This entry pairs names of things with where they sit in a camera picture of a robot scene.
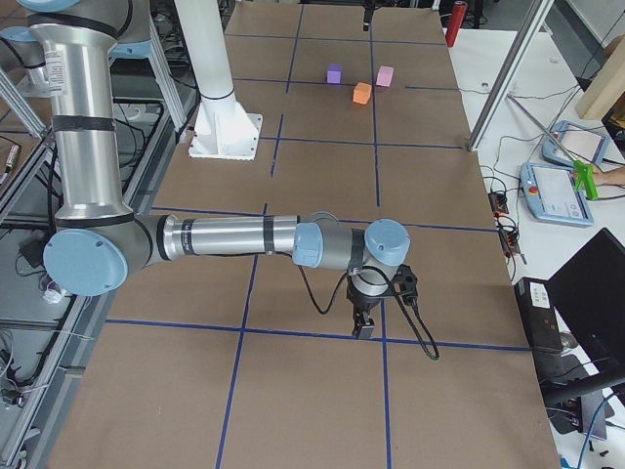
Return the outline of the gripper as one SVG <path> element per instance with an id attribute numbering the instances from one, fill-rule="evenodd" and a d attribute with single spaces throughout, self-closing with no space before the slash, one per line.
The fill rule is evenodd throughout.
<path id="1" fill-rule="evenodd" d="M 347 287 L 347 299 L 353 305 L 354 328 L 352 336 L 358 340 L 367 340 L 371 337 L 375 322 L 368 313 L 375 308 L 384 298 L 383 295 L 373 295 L 361 292 L 350 279 Z"/>

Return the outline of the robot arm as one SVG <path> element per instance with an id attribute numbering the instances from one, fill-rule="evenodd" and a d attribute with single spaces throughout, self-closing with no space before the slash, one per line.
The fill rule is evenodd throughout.
<path id="1" fill-rule="evenodd" d="M 353 306 L 353 335 L 374 330 L 372 310 L 393 298 L 416 306 L 416 278 L 406 265 L 410 237 L 397 221 L 365 229 L 328 213 L 310 216 L 186 218 L 154 215 L 151 193 L 123 185 L 110 67 L 146 59 L 173 122 L 187 124 L 179 92 L 146 1 L 27 1 L 21 38 L 39 45 L 52 104 L 62 204 L 43 249 L 51 280 L 79 296 L 100 296 L 146 267 L 186 256 L 286 256 L 300 269 L 340 273 Z"/>

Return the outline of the person's hand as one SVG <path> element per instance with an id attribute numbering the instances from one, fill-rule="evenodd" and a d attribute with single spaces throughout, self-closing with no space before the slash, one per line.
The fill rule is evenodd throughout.
<path id="1" fill-rule="evenodd" d="M 597 186 L 625 186 L 625 167 L 618 167 L 612 170 L 596 169 L 593 179 Z"/>

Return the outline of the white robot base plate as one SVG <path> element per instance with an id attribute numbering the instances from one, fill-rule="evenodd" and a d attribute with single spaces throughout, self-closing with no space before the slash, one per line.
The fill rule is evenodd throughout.
<path id="1" fill-rule="evenodd" d="M 247 113 L 239 102 L 230 114 L 209 112 L 201 105 L 188 154 L 192 158 L 254 160 L 262 125 L 263 116 Z"/>

